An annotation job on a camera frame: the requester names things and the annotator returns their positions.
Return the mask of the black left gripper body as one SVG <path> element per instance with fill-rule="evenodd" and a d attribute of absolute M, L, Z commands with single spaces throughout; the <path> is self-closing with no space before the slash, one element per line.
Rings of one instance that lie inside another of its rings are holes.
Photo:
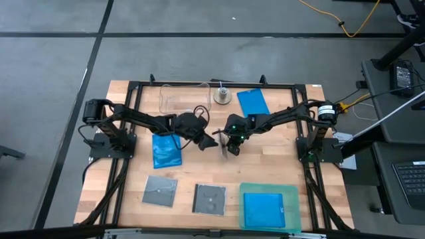
<path fill-rule="evenodd" d="M 181 115 L 181 136 L 192 141 L 200 141 L 205 134 L 207 120 L 195 114 Z"/>

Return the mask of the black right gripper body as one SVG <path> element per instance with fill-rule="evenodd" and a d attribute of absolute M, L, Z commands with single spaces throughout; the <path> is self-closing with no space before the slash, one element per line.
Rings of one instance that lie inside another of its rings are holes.
<path fill-rule="evenodd" d="M 228 136 L 227 146 L 240 146 L 248 139 L 246 132 L 239 129 L 230 129 L 226 135 Z"/>

